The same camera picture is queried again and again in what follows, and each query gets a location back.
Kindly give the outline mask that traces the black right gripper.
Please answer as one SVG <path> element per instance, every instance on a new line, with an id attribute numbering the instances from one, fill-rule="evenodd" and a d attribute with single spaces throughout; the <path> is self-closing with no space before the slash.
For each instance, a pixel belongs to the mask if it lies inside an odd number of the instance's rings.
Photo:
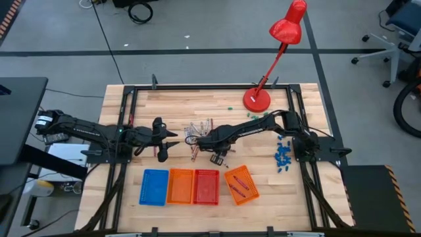
<path id="1" fill-rule="evenodd" d="M 223 165 L 224 159 L 231 150 L 231 139 L 235 134 L 235 130 L 231 129 L 230 131 L 225 131 L 224 133 L 220 134 L 219 139 L 212 143 L 211 136 L 203 136 L 196 139 L 198 144 L 198 148 L 200 151 L 212 151 L 213 155 L 210 158 L 210 161 L 215 165 Z"/>

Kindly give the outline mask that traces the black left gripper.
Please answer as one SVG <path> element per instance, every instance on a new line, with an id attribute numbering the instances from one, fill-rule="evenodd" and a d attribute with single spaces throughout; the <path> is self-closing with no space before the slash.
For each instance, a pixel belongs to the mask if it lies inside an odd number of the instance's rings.
<path id="1" fill-rule="evenodd" d="M 164 145 L 162 141 L 166 137 L 176 136 L 178 136 L 178 134 L 167 130 L 165 123 L 162 121 L 162 118 L 157 117 L 152 123 L 152 128 L 138 126 L 129 130 L 128 134 L 126 135 L 126 141 L 129 146 L 135 148 L 135 156 L 140 155 L 146 147 L 158 147 L 158 161 L 165 162 L 168 159 L 168 152 L 166 149 L 179 144 L 179 142 L 166 142 Z"/>

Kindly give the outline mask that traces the red plastic basket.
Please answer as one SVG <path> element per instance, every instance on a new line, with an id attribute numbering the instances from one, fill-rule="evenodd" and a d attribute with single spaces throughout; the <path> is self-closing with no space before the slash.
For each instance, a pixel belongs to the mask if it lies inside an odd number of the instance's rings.
<path id="1" fill-rule="evenodd" d="M 196 205 L 218 205 L 220 172 L 197 169 L 194 179 L 193 203 Z"/>

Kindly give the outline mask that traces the orange plastic basket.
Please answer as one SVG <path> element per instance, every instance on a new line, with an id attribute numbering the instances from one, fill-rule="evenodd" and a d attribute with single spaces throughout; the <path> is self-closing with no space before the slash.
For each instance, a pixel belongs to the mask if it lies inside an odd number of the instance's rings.
<path id="1" fill-rule="evenodd" d="M 240 178 L 246 185 L 249 187 L 249 190 L 244 189 L 235 179 L 234 175 Z M 235 169 L 229 170 L 224 173 L 224 179 L 226 181 L 229 192 L 232 196 L 232 199 L 236 205 L 244 205 L 254 199 L 259 198 L 260 194 L 257 190 L 257 186 L 254 183 L 251 173 L 246 165 L 242 165 Z M 245 198 L 241 197 L 238 193 L 233 191 L 228 185 L 234 185 L 238 190 L 245 194 Z"/>
<path id="2" fill-rule="evenodd" d="M 170 169 L 166 202 L 181 205 L 191 204 L 193 177 L 193 169 Z"/>

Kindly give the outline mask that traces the blue plastic basket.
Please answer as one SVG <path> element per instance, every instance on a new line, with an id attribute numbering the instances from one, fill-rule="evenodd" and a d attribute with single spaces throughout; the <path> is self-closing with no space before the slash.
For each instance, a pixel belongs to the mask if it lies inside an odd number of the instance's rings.
<path id="1" fill-rule="evenodd" d="M 140 205 L 165 206 L 169 171 L 145 169 L 139 197 Z"/>

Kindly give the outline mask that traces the red desk lamp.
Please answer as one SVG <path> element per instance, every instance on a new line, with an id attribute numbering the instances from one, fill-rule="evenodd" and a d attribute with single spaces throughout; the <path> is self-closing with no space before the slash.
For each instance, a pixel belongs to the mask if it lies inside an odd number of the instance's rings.
<path id="1" fill-rule="evenodd" d="M 300 22 L 306 11 L 307 2 L 305 0 L 293 0 L 285 16 L 270 27 L 269 34 L 280 42 L 280 47 L 274 62 L 259 81 L 259 84 L 244 93 L 243 104 L 247 110 L 260 113 L 265 112 L 269 108 L 271 98 L 269 93 L 264 89 L 264 86 L 286 49 L 290 45 L 297 45 L 301 42 L 302 29 Z"/>

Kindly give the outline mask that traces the white box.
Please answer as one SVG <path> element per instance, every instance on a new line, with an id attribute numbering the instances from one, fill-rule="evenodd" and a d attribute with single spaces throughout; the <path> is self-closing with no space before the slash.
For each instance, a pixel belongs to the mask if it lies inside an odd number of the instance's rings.
<path id="1" fill-rule="evenodd" d="M 58 158 L 70 161 L 76 165 L 87 167 L 87 156 L 82 151 L 88 150 L 88 144 L 52 144 L 49 148 L 48 153 Z M 78 178 L 67 176 L 64 174 L 58 174 L 49 169 L 42 169 L 40 175 L 44 180 L 49 182 L 74 182 L 80 181 Z"/>

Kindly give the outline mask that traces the black power adapter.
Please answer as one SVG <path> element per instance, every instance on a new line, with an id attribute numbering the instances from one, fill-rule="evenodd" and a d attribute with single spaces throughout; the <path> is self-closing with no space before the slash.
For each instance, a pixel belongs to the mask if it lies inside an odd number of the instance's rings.
<path id="1" fill-rule="evenodd" d="M 43 141 L 45 145 L 66 142 L 69 140 L 69 138 L 70 137 L 64 133 L 43 135 Z"/>

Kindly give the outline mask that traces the white and yellow container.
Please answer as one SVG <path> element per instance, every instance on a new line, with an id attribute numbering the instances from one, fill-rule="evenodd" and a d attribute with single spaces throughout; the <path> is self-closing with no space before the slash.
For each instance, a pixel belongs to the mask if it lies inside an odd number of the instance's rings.
<path id="1" fill-rule="evenodd" d="M 23 190 L 23 194 L 28 194 L 35 197 L 48 197 L 50 196 L 55 187 L 52 183 L 44 180 L 31 180 L 29 181 Z"/>

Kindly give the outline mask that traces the black equipment box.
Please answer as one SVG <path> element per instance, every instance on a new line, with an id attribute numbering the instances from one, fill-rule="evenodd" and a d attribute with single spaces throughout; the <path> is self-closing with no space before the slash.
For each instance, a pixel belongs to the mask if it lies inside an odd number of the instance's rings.
<path id="1" fill-rule="evenodd" d="M 129 7 L 130 5 L 133 5 L 134 3 L 140 3 L 140 2 L 152 2 L 157 0 L 112 0 L 114 6 L 116 8 L 124 8 Z"/>

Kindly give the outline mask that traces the black desk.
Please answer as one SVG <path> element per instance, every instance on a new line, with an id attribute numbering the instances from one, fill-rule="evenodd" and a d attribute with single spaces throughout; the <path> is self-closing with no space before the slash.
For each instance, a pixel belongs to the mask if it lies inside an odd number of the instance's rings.
<path id="1" fill-rule="evenodd" d="M 26 185 L 32 165 L 84 180 L 87 169 L 26 144 L 38 113 L 48 79 L 46 77 L 0 77 L 0 86 L 11 91 L 0 94 L 0 237 L 6 237 Z"/>

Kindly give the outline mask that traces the black hazard-striped step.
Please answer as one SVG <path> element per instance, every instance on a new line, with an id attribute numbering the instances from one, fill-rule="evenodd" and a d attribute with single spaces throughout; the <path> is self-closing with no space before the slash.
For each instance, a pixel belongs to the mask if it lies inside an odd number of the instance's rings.
<path id="1" fill-rule="evenodd" d="M 389 165 L 341 168 L 354 225 L 361 230 L 415 233 L 397 177 Z"/>

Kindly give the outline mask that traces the black hazard-striped mat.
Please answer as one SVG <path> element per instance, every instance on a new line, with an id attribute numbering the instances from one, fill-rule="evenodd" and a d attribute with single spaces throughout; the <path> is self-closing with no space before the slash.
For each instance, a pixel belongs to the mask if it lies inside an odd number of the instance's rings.
<path id="1" fill-rule="evenodd" d="M 25 0 L 0 0 L 0 46 L 16 20 Z"/>

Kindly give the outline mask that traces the white and blue office chair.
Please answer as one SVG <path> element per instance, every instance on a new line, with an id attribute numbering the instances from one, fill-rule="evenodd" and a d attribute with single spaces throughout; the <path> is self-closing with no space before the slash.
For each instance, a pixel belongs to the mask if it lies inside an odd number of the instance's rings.
<path id="1" fill-rule="evenodd" d="M 352 58 L 351 63 L 356 65 L 365 58 L 384 57 L 385 63 L 391 63 L 391 77 L 382 83 L 384 88 L 388 88 L 397 79 L 401 53 L 421 53 L 421 0 L 393 0 L 385 12 L 389 18 L 384 25 L 380 24 L 380 26 L 394 27 L 394 32 L 399 36 L 399 43 L 395 44 L 385 36 L 364 35 L 361 38 L 363 42 L 373 38 L 383 45 L 384 50 L 359 55 Z"/>

